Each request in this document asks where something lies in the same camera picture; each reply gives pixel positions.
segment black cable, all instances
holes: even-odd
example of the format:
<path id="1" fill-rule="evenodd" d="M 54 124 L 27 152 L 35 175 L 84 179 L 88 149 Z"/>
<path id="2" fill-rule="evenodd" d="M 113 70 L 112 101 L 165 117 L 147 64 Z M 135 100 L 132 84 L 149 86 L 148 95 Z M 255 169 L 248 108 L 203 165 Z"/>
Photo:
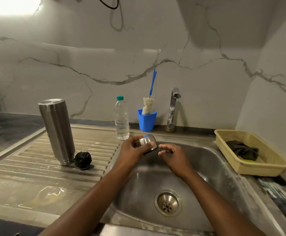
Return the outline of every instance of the black cable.
<path id="1" fill-rule="evenodd" d="M 104 3 L 102 0 L 100 0 L 102 4 L 104 4 L 106 7 L 110 8 L 110 9 L 113 9 L 113 10 L 116 10 L 119 6 L 119 0 L 117 0 L 117 6 L 116 7 L 110 7 L 108 6 L 106 3 Z"/>

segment person's right arm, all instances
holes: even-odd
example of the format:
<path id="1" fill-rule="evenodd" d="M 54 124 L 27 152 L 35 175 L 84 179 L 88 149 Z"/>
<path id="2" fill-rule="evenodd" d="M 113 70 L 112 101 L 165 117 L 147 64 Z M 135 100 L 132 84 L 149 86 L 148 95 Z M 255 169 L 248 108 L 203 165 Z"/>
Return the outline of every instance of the person's right arm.
<path id="1" fill-rule="evenodd" d="M 266 236 L 202 179 L 180 146 L 161 144 L 159 147 L 167 149 L 158 154 L 170 170 L 190 187 L 218 236 Z M 169 150 L 173 151 L 172 156 L 166 154 Z"/>

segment person's left arm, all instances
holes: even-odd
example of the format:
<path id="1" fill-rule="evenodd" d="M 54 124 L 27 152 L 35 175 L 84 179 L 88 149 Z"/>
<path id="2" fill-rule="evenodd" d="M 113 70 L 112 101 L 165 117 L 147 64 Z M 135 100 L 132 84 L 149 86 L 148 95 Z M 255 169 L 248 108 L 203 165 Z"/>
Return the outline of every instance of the person's left arm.
<path id="1" fill-rule="evenodd" d="M 134 148 L 134 142 L 142 137 L 124 141 L 113 169 L 39 236 L 89 236 L 128 180 L 136 163 L 154 146 L 154 143 L 148 143 Z"/>

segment sink drain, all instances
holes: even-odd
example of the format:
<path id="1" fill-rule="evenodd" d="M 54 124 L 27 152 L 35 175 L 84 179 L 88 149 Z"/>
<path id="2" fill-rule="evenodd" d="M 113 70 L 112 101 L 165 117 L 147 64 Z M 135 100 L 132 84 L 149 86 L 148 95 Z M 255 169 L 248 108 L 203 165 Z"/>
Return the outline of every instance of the sink drain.
<path id="1" fill-rule="evenodd" d="M 154 197 L 154 205 L 158 212 L 170 217 L 176 216 L 182 209 L 180 197 L 170 189 L 157 193 Z"/>

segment blue brush handle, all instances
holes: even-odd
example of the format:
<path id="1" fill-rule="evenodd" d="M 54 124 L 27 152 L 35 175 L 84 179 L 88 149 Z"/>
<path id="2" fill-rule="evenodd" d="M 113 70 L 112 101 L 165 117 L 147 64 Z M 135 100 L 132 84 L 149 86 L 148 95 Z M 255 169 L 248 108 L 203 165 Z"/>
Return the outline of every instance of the blue brush handle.
<path id="1" fill-rule="evenodd" d="M 153 79 L 152 79 L 152 86 L 151 86 L 151 89 L 150 89 L 150 96 L 152 95 L 153 85 L 154 85 L 154 81 L 155 81 L 156 74 L 157 74 L 156 69 L 154 69 Z"/>

